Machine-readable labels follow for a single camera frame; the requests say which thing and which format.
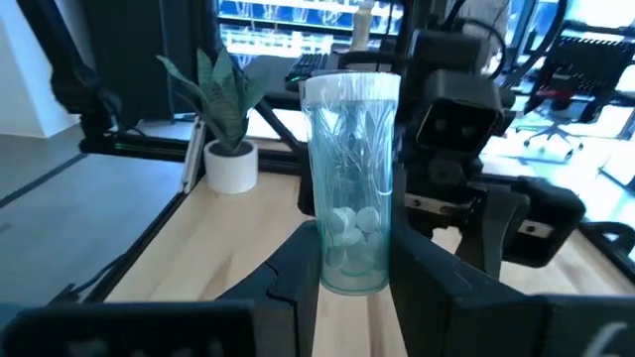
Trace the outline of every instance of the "desk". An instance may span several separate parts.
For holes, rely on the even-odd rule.
[[[517,163],[512,160],[483,161],[484,171],[491,174],[518,175],[525,170],[510,166]],[[219,195],[202,180],[106,301],[218,297],[310,219],[296,207],[299,187],[296,177],[261,173],[253,190]],[[438,230],[434,241],[452,251],[459,237],[454,229]],[[635,294],[577,232],[543,269],[503,263],[501,281],[527,294]],[[314,355],[405,356],[389,290],[371,297],[341,297],[320,288]]]

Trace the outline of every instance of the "white plant pot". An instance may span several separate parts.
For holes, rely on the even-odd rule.
[[[238,157],[225,157],[210,149],[219,145],[217,140],[203,148],[207,184],[218,193],[234,194],[250,190],[258,180],[258,146],[248,140],[243,143],[251,150]]]

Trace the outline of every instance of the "office chair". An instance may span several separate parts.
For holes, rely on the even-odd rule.
[[[615,29],[580,27],[580,23],[565,22],[563,30],[573,28],[576,31],[606,33]],[[623,36],[631,35],[633,29],[625,29]],[[520,130],[540,130],[525,141],[547,135],[547,140],[558,136],[570,144],[567,159],[573,155],[573,145],[569,138],[577,138],[560,128],[572,122],[590,124],[597,120],[602,108],[615,96],[615,87],[635,55],[635,44],[618,41],[602,41],[563,36],[562,31],[547,53],[545,64],[538,72],[525,114],[537,109],[546,99],[551,99],[550,109],[543,114],[553,122],[549,127],[520,126]],[[570,115],[568,109],[575,95],[591,97],[584,105],[581,114]],[[580,141],[577,148],[581,150]]]

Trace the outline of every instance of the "potted plant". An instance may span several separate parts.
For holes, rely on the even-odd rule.
[[[200,99],[199,109],[177,93],[216,137],[203,148],[209,186],[219,193],[240,193],[253,188],[258,179],[258,147],[245,140],[248,112],[265,96],[268,77],[248,79],[234,67],[225,47],[218,53],[216,63],[198,49],[198,84],[185,78],[169,59],[157,58],[172,77]]]

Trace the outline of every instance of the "snake plant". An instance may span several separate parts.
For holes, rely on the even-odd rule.
[[[200,99],[200,109],[187,97],[183,98],[209,127],[218,139],[226,155],[236,153],[247,134],[247,113],[262,100],[267,91],[268,76],[249,79],[234,67],[234,63],[223,47],[216,63],[202,50],[196,52],[198,84],[185,78],[169,60],[157,56],[168,73],[180,81],[184,88]]]

